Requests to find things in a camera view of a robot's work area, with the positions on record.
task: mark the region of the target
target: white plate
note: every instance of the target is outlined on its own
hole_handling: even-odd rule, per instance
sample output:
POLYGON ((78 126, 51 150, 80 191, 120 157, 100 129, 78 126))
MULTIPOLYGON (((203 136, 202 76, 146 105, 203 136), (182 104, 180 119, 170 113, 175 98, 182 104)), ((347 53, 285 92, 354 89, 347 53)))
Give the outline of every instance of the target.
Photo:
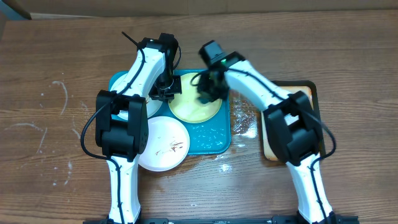
MULTIPOLYGON (((222 103, 221 99, 207 104, 198 101, 197 88, 190 84, 196 74, 188 73, 181 76, 182 94, 174 95, 174 100, 169 103, 172 113, 178 119, 188 123, 201 123, 209 120, 217 114, 222 103)), ((197 84, 199 78, 194 79, 193 84, 197 84)))
POLYGON ((148 120, 148 143, 138 164, 151 171, 178 166, 187 156, 190 138, 184 125, 174 118, 159 116, 148 120))

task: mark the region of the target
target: wooden table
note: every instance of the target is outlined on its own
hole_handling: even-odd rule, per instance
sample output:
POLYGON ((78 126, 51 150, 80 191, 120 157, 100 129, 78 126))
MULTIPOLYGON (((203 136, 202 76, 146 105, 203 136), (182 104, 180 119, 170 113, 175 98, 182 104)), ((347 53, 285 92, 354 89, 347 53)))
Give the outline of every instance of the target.
MULTIPOLYGON (((86 156, 79 133, 111 76, 128 70, 136 40, 175 34, 180 68, 203 68, 217 40, 271 80, 311 80, 338 149, 322 163, 336 213, 398 223, 398 11, 8 22, 0 42, 0 222, 81 223, 111 205, 109 170, 86 156)), ((259 112, 231 95, 230 148, 188 157, 178 169, 139 171, 143 217, 292 215, 285 166, 265 161, 259 112)), ((94 128, 86 141, 95 153, 94 128)))

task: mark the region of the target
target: black cable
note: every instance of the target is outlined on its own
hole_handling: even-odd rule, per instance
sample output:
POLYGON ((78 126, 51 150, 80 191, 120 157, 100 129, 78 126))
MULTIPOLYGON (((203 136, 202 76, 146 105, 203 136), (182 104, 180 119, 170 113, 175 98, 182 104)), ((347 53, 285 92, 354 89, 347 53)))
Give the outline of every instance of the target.
POLYGON ((191 86, 198 86, 198 85, 199 85, 199 82, 198 82, 198 84, 193 84, 193 81, 194 81, 196 78, 198 78, 200 75, 203 75, 203 74, 206 73, 206 72, 210 72, 210 71, 209 71, 209 70, 204 70, 204 71, 201 71, 201 72, 197 73, 196 75, 194 75, 194 76, 191 78, 191 82, 190 82, 191 86))
POLYGON ((122 32, 122 34, 125 37, 127 37, 141 51, 141 54, 142 54, 141 64, 140 64, 136 74, 133 76, 131 81, 124 87, 124 89, 122 91, 120 91, 118 94, 116 94, 116 96, 113 99, 111 99, 111 101, 109 101, 104 106, 102 106, 100 109, 98 109, 98 111, 96 111, 91 116, 91 118, 87 121, 85 127, 83 128, 83 131, 81 132, 80 145, 81 145, 81 148, 83 149, 83 151, 87 155, 89 155, 91 157, 94 157, 96 159, 103 159, 103 160, 111 161, 115 165, 116 171, 117 171, 117 175, 118 175, 118 208, 119 208, 119 213, 120 213, 120 218, 121 218, 122 224, 124 224, 123 210, 122 210, 122 203, 121 203, 121 194, 120 194, 120 188, 121 188, 120 167, 119 167, 118 163, 114 159, 112 159, 110 157, 106 157, 106 156, 99 156, 99 155, 93 154, 93 153, 89 152, 87 150, 86 146, 85 146, 85 135, 86 135, 87 129, 90 126, 90 124, 94 121, 94 119, 97 117, 98 113, 100 113, 100 111, 102 111, 106 106, 109 106, 109 104, 113 103, 113 101, 117 97, 121 96, 124 92, 126 92, 130 88, 131 84, 136 80, 136 78, 138 77, 138 74, 141 72, 141 70, 142 70, 142 68, 143 68, 143 66, 145 64, 145 54, 144 54, 144 51, 138 46, 138 43, 135 40, 133 40, 131 37, 129 37, 125 32, 122 32))
MULTIPOLYGON (((242 73, 242 74, 245 74, 245 75, 247 75, 247 76, 249 76, 249 77, 255 79, 255 80, 256 80, 257 82, 259 82, 267 91, 269 91, 269 92, 272 94, 272 96, 274 96, 274 97, 276 97, 276 98, 278 98, 278 99, 280 99, 280 100, 285 100, 283 97, 279 96, 276 92, 272 91, 271 88, 269 88, 269 86, 267 86, 264 82, 262 82, 258 77, 254 76, 253 74, 251 74, 251 73, 249 73, 249 72, 242 71, 242 70, 234 69, 234 68, 228 68, 228 70, 230 70, 230 71, 232 71, 232 72, 242 73)), ((200 75, 200 74, 198 73, 197 75, 195 75, 195 76, 191 79, 191 84, 192 84, 192 80, 195 79, 195 78, 196 78, 197 76, 199 76, 199 75, 200 75)), ((335 153, 335 151, 336 151, 336 138, 335 138, 335 136, 333 135, 333 133, 329 130, 328 126, 325 125, 322 121, 320 121, 319 119, 317 119, 316 117, 314 117, 312 114, 310 114, 310 113, 304 111, 303 109, 301 109, 301 108, 299 108, 299 107, 296 107, 296 108, 297 108, 298 110, 300 110, 302 113, 305 113, 307 116, 309 116, 309 117, 310 117, 311 119, 313 119, 315 122, 317 122, 317 123, 326 131, 326 133, 329 135, 329 137, 330 137, 330 139, 331 139, 331 141, 332 141, 332 143, 333 143, 332 150, 331 150, 329 153, 327 153, 326 155, 320 156, 319 158, 315 159, 315 160, 311 163, 311 166, 309 167, 310 172, 311 172, 312 183, 313 183, 313 186, 314 186, 314 189, 315 189, 315 195, 317 196, 317 200, 318 200, 319 206, 320 206, 320 208, 321 208, 323 217, 324 217, 324 219, 325 219, 325 223, 328 224, 328 219, 327 219, 327 217, 326 217, 326 212, 325 212, 325 209, 323 208, 322 201, 321 201, 321 198, 320 198, 319 192, 318 192, 317 183, 316 183, 316 181, 315 181, 315 175, 314 175, 314 171, 315 171, 315 170, 314 170, 313 167, 314 167, 314 165, 315 165, 317 162, 319 162, 319 161, 321 161, 321 160, 324 160, 324 159, 326 159, 327 157, 331 156, 333 153, 335 153)))
POLYGON ((180 64, 180 60, 181 60, 181 47, 180 46, 178 46, 178 51, 180 52, 180 56, 178 57, 178 60, 173 67, 173 70, 175 70, 177 68, 177 66, 180 64))

